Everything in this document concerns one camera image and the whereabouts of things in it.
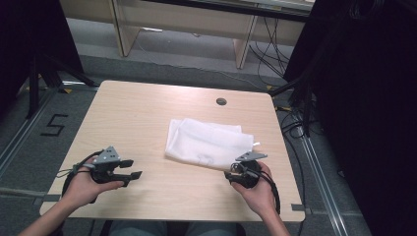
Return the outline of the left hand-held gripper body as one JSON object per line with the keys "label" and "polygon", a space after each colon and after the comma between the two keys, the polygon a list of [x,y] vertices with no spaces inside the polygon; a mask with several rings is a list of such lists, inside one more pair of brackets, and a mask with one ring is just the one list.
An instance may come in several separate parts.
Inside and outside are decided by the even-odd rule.
{"label": "left hand-held gripper body", "polygon": [[126,187],[128,185],[128,178],[125,175],[115,174],[114,170],[116,168],[125,168],[125,163],[115,148],[110,146],[104,149],[92,162],[90,175],[98,184],[122,181],[123,187]]}

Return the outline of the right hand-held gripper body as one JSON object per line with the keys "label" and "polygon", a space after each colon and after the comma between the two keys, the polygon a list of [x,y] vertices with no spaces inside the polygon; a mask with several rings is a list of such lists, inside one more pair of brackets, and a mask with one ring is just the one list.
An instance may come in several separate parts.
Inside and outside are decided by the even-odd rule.
{"label": "right hand-held gripper body", "polygon": [[250,189],[257,185],[261,177],[261,166],[258,163],[258,159],[266,157],[267,155],[264,153],[248,151],[236,158],[236,162],[240,162],[243,165],[243,172],[237,173],[237,175],[241,175],[244,178],[243,187]]}

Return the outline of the white cloth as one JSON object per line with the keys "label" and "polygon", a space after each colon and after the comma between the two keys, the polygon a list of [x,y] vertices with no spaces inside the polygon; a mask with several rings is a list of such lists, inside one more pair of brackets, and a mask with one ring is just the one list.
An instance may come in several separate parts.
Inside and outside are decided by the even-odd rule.
{"label": "white cloth", "polygon": [[254,145],[254,136],[243,133],[240,125],[172,119],[165,153],[181,162],[227,170],[238,157],[252,151]]}

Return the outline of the person's right hand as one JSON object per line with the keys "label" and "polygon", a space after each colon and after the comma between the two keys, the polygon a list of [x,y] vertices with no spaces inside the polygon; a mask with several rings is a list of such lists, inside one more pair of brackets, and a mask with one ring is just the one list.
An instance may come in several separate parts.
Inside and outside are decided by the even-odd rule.
{"label": "person's right hand", "polygon": [[263,177],[259,179],[258,184],[252,189],[246,189],[235,182],[232,182],[231,186],[243,197],[249,208],[262,220],[277,217],[275,199],[271,186]]}

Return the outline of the person's left hand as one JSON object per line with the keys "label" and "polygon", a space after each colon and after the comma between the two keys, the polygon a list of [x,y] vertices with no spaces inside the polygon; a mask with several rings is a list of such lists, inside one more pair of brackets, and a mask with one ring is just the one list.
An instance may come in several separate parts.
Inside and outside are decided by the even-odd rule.
{"label": "person's left hand", "polygon": [[91,203],[101,193],[116,190],[124,185],[122,181],[97,184],[90,177],[90,169],[84,164],[73,177],[60,203],[70,209],[77,209]]}

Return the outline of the person's left leg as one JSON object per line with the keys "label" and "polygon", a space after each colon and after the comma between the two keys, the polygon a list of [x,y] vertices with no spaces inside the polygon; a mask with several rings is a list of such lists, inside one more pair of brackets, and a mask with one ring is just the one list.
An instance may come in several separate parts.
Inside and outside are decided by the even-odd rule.
{"label": "person's left leg", "polygon": [[167,226],[158,221],[114,221],[109,236],[167,236]]}

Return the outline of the person's leg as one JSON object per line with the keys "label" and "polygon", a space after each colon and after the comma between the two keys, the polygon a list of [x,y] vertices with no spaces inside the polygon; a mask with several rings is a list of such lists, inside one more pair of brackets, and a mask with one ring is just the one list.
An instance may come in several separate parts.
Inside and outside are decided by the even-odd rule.
{"label": "person's leg", "polygon": [[246,236],[242,225],[233,222],[193,222],[186,236]]}
{"label": "person's leg", "polygon": [[158,221],[114,221],[109,236],[167,236],[167,226]]}

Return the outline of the person's right leg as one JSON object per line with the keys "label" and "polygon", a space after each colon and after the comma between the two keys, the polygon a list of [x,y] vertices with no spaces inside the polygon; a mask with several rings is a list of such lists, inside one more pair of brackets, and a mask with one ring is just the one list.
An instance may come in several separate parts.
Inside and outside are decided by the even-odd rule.
{"label": "person's right leg", "polygon": [[242,225],[233,222],[193,222],[186,236],[246,236]]}

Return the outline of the grey tape strip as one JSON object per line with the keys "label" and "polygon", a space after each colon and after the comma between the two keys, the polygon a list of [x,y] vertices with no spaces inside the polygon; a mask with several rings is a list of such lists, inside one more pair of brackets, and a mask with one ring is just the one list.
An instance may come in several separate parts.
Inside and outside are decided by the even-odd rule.
{"label": "grey tape strip", "polygon": [[43,203],[55,203],[61,199],[60,195],[43,195],[34,198],[32,204],[34,206],[41,206]]}
{"label": "grey tape strip", "polygon": [[304,205],[291,204],[291,209],[293,211],[303,211],[305,214],[312,214],[312,210]]}

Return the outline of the black metal stand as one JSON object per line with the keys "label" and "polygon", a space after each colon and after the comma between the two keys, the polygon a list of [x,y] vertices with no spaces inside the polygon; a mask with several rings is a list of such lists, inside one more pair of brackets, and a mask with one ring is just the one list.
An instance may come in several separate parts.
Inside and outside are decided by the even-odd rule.
{"label": "black metal stand", "polygon": [[287,84],[269,92],[270,96],[276,96],[293,89],[288,101],[291,107],[303,109],[301,122],[307,137],[310,136],[312,83],[326,59],[327,33],[324,24],[308,22],[304,25],[283,76]]}
{"label": "black metal stand", "polygon": [[58,75],[59,71],[64,71],[90,88],[98,87],[98,83],[57,58],[45,53],[35,53],[30,61],[30,106],[28,119],[33,117],[35,112],[39,110],[39,80],[43,79],[48,88],[59,89],[63,86],[63,81]]}

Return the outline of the dark curtain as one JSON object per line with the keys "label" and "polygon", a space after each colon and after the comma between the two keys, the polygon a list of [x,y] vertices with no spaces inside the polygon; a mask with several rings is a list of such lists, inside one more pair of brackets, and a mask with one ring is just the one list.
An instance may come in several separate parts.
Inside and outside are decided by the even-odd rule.
{"label": "dark curtain", "polygon": [[84,70],[60,0],[0,0],[0,116],[43,54]]}
{"label": "dark curtain", "polygon": [[320,121],[373,236],[417,236],[417,0],[316,0],[308,22],[328,30]]}

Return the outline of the light wooden desk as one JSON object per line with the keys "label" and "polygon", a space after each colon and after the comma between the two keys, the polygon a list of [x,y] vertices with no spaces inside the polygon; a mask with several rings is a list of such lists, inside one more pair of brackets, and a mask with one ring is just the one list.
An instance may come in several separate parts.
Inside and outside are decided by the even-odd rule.
{"label": "light wooden desk", "polygon": [[244,67],[251,41],[272,42],[293,46],[304,27],[299,20],[285,20],[284,12],[310,14],[313,4],[305,0],[248,0],[241,8],[271,10],[272,17],[253,13],[227,13],[218,10],[189,7],[185,2],[176,5],[146,0],[60,0],[65,16],[71,19],[109,23],[114,26],[119,54],[129,55],[140,30],[182,31],[231,38],[234,43],[236,67]]}

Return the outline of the metal floor rail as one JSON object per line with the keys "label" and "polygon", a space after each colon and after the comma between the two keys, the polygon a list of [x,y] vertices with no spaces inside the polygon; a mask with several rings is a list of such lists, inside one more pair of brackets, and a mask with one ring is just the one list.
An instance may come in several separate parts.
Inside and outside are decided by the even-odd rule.
{"label": "metal floor rail", "polygon": [[303,128],[298,127],[297,132],[301,136],[304,152],[306,153],[308,162],[312,168],[314,178],[322,196],[335,236],[349,236],[344,218],[328,185],[328,181],[320,165],[313,143]]}
{"label": "metal floor rail", "polygon": [[7,168],[22,148],[26,139],[30,136],[30,133],[43,115],[46,106],[56,93],[57,90],[55,88],[51,88],[44,94],[39,102],[38,108],[33,112],[30,118],[27,118],[24,121],[13,139],[8,142],[8,144],[0,152],[0,178],[6,172]]}

